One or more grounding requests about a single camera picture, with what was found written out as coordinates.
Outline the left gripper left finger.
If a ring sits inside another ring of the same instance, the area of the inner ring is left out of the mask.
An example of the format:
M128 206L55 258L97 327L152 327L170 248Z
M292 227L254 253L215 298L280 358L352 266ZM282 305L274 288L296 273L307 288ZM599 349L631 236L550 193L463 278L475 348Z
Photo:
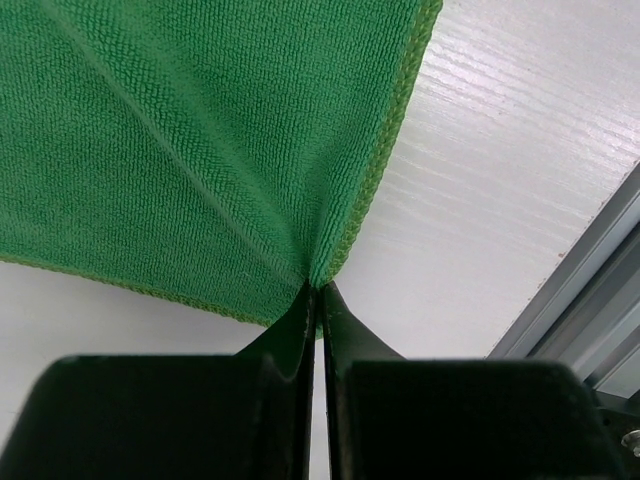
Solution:
M35 382L5 479L305 479L315 291L233 355L82 355Z

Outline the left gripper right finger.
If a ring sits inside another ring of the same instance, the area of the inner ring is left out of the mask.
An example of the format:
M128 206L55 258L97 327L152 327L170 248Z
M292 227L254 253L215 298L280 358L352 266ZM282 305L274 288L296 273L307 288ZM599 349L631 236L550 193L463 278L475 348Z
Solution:
M409 360L320 293L335 479L621 479L583 384L532 360Z

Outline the green towel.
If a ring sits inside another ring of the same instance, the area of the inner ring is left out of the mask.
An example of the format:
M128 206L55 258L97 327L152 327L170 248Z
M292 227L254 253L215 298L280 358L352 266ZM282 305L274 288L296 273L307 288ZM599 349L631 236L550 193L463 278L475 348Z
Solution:
M1 258L268 326L349 256L438 1L5 1Z

